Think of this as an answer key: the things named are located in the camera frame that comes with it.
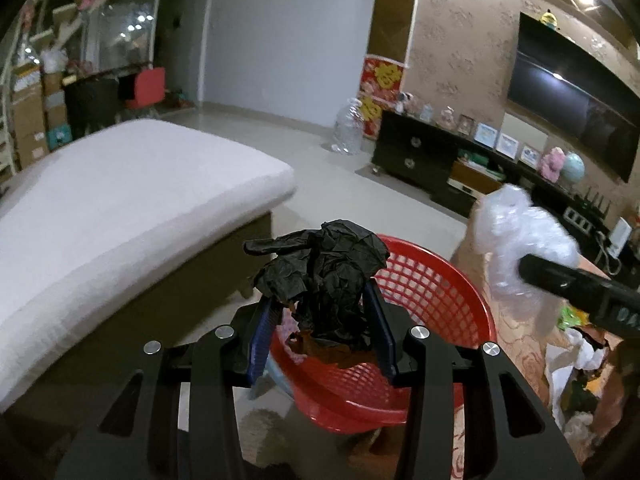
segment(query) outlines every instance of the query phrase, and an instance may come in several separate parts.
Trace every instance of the white floor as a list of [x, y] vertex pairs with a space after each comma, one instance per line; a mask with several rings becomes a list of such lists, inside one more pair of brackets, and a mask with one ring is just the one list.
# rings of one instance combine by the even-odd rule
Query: white floor
[[[454, 214], [425, 203], [425, 193], [388, 176], [372, 176], [369, 153], [334, 153], [328, 138], [222, 112], [186, 112], [170, 120], [253, 146], [293, 167], [298, 192], [275, 209], [275, 235], [347, 219], [449, 258], [465, 233], [466, 225]], [[399, 186], [413, 196], [398, 192]]]
[[[330, 139], [325, 136], [226, 112], [185, 112], [169, 120], [253, 146], [294, 168], [298, 191], [273, 211], [275, 235], [319, 228], [322, 222], [334, 219], [348, 219], [449, 258], [465, 233], [463, 219], [438, 210], [425, 193], [389, 176], [373, 176], [369, 153], [356, 156], [334, 153]], [[215, 326], [229, 322], [239, 306], [252, 301], [233, 295], [184, 342], [195, 341]], [[238, 422], [257, 408], [279, 413], [291, 444], [289, 463], [301, 479], [366, 478], [350, 468], [345, 453], [340, 452], [346, 438], [315, 426], [281, 390], [274, 388], [256, 400], [249, 400], [247, 393], [240, 389], [234, 392]], [[180, 406], [179, 425], [187, 429], [186, 388]]]

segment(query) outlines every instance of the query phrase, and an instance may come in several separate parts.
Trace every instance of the patterned wallpaper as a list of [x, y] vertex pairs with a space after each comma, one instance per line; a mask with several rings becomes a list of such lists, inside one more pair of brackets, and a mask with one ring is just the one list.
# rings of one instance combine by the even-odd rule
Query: patterned wallpaper
[[[500, 128], [518, 39], [520, 12], [539, 18], [547, 9], [558, 18], [562, 34], [590, 52], [640, 95], [640, 70], [600, 34], [545, 0], [418, 0], [415, 30], [402, 90], [430, 102], [436, 114], [453, 107]], [[628, 184], [602, 170], [579, 146], [549, 133], [546, 149], [560, 146], [580, 153], [589, 186], [612, 199], [607, 224], [640, 200], [640, 153]]]

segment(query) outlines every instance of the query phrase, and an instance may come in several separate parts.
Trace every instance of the doorway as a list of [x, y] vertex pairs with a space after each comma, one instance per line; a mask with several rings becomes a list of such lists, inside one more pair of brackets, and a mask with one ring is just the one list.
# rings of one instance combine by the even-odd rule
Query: doorway
[[198, 94], [200, 56], [207, 0], [160, 0], [154, 65], [166, 74], [167, 99], [161, 111], [193, 107]]

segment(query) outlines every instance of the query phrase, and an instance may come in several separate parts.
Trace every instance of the staircase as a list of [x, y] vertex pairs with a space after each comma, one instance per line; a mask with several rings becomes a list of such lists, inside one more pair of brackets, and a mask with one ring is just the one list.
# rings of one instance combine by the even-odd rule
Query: staircase
[[[51, 11], [53, 26], [35, 34], [28, 38], [30, 49], [34, 51], [34, 57], [37, 53], [47, 49], [61, 49], [66, 42], [87, 22], [89, 16], [100, 9], [109, 0], [74, 0], [73, 3], [61, 7], [57, 7]], [[10, 171], [11, 174], [16, 173], [16, 165], [14, 161], [14, 149], [12, 145], [11, 131], [11, 90], [12, 90], [12, 74], [16, 70], [23, 70], [28, 66], [32, 66], [36, 60], [27, 59], [24, 53], [21, 53], [22, 62], [18, 66], [14, 66], [14, 55], [20, 42], [22, 35], [22, 25], [24, 23], [24, 15], [21, 12], [18, 24], [15, 30], [13, 43], [9, 49], [8, 55], [2, 67], [2, 75], [0, 76], [0, 182], [2, 181], [3, 172]]]

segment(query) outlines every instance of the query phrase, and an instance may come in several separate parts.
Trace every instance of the picture frame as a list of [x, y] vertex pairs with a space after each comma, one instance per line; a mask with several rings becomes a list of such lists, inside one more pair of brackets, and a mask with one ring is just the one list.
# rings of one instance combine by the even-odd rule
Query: picture frame
[[495, 145], [495, 151], [515, 160], [519, 145], [520, 142], [513, 137], [501, 133], [498, 137], [498, 143]]
[[480, 142], [480, 144], [484, 144], [489, 148], [493, 148], [495, 146], [495, 139], [498, 137], [498, 130], [488, 126], [487, 124], [480, 123], [476, 128], [476, 134], [474, 135], [474, 140]]
[[520, 160], [524, 162], [530, 168], [537, 170], [540, 165], [540, 159], [542, 158], [542, 153], [532, 148], [528, 144], [524, 144], [522, 147], [522, 151], [520, 152]]
[[476, 120], [466, 115], [460, 115], [458, 120], [458, 133], [469, 136], [476, 127]]

